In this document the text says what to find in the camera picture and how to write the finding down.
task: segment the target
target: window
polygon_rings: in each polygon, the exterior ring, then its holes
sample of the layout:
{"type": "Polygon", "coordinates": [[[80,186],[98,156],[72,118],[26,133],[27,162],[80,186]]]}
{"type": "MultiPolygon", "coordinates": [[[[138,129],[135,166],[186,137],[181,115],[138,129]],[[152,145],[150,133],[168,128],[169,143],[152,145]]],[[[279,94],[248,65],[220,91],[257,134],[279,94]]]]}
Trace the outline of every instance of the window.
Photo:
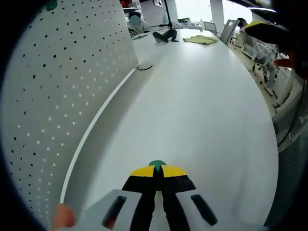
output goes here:
{"type": "Polygon", "coordinates": [[[178,18],[190,18],[193,22],[212,22],[210,0],[175,0],[175,3],[178,18]]]}
{"type": "Polygon", "coordinates": [[[250,9],[228,0],[222,0],[222,7],[225,20],[224,24],[226,24],[229,19],[236,20],[237,18],[243,18],[247,23],[252,22],[252,13],[250,9]]]}

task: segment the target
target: floor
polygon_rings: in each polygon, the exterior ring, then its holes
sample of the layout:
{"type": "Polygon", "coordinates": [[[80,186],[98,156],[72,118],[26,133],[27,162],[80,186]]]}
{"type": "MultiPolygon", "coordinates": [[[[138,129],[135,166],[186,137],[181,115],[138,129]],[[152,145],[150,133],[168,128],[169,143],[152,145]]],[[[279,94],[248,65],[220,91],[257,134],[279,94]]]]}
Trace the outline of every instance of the floor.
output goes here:
{"type": "Polygon", "coordinates": [[[273,107],[273,104],[276,101],[276,97],[275,96],[270,96],[268,94],[268,92],[264,89],[264,79],[263,79],[263,74],[262,71],[259,71],[256,68],[255,72],[252,72],[252,67],[253,67],[253,62],[247,57],[245,56],[242,52],[241,52],[241,48],[234,46],[233,44],[229,45],[229,48],[231,49],[231,51],[233,51],[233,53],[241,60],[241,62],[243,63],[243,65],[250,70],[250,74],[251,77],[254,79],[254,81],[256,82],[258,88],[260,89],[260,92],[263,95],[263,98],[265,100],[265,103],[269,109],[270,115],[273,117],[274,115],[276,115],[275,112],[275,108],[273,107]]]}

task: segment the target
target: person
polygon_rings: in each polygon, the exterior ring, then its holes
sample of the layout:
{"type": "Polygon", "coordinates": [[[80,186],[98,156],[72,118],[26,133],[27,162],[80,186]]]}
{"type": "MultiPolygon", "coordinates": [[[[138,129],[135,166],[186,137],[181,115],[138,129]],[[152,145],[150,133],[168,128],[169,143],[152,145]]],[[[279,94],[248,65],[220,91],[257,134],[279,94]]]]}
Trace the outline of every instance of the person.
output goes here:
{"type": "MultiPolygon", "coordinates": [[[[256,48],[257,54],[256,59],[262,60],[264,58],[263,53],[263,48],[260,46],[260,44],[257,43],[256,39],[254,37],[251,37],[246,34],[245,32],[245,26],[248,25],[247,21],[243,18],[238,18],[239,20],[238,27],[240,28],[240,35],[243,38],[244,41],[250,41],[251,43],[254,43],[254,47],[256,48]]],[[[265,90],[273,96],[273,91],[272,87],[275,82],[275,76],[277,74],[277,68],[274,65],[272,61],[269,61],[266,66],[261,66],[262,67],[262,72],[263,72],[263,78],[266,83],[265,90]]]]}
{"type": "Polygon", "coordinates": [[[137,22],[138,24],[135,25],[135,23],[131,23],[131,21],[129,22],[129,28],[134,30],[137,34],[142,34],[145,32],[149,32],[151,31],[151,28],[149,26],[149,24],[147,24],[147,22],[141,18],[141,14],[139,12],[131,12],[129,13],[129,20],[131,20],[131,18],[134,16],[134,18],[138,17],[139,21],[137,22]]]}

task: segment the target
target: cable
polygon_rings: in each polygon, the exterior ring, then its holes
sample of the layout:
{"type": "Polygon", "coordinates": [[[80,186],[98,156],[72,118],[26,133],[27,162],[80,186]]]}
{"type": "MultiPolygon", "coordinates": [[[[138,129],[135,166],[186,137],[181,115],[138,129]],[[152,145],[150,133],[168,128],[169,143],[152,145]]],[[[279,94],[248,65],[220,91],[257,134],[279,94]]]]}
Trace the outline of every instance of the cable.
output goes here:
{"type": "Polygon", "coordinates": [[[283,142],[285,141],[285,139],[288,137],[289,133],[291,132],[295,122],[296,122],[296,119],[297,119],[297,116],[298,116],[298,112],[299,112],[299,106],[301,105],[302,103],[302,100],[303,100],[303,95],[304,95],[304,90],[305,90],[305,83],[306,81],[304,80],[304,84],[303,84],[303,89],[302,89],[302,94],[300,96],[300,99],[299,99],[299,102],[298,102],[298,105],[297,105],[297,108],[296,108],[296,111],[295,111],[295,115],[294,115],[294,118],[293,118],[293,121],[291,123],[291,126],[288,130],[288,132],[286,133],[286,135],[284,136],[284,138],[279,142],[279,144],[277,145],[278,147],[283,144],[283,142]]]}

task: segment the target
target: white table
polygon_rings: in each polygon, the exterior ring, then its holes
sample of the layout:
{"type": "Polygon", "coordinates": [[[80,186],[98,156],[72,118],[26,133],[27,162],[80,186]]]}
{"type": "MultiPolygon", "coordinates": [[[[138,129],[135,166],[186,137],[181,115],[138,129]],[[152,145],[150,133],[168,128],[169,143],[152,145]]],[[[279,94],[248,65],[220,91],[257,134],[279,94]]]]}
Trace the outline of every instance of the white table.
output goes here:
{"type": "MultiPolygon", "coordinates": [[[[209,31],[179,30],[175,43],[134,42],[140,62],[91,131],[65,202],[92,205],[152,160],[183,168],[196,187],[243,221],[263,224],[278,177],[278,151],[261,92],[225,44],[186,43],[209,31]]],[[[157,205],[151,230],[168,230],[157,205]]]]}

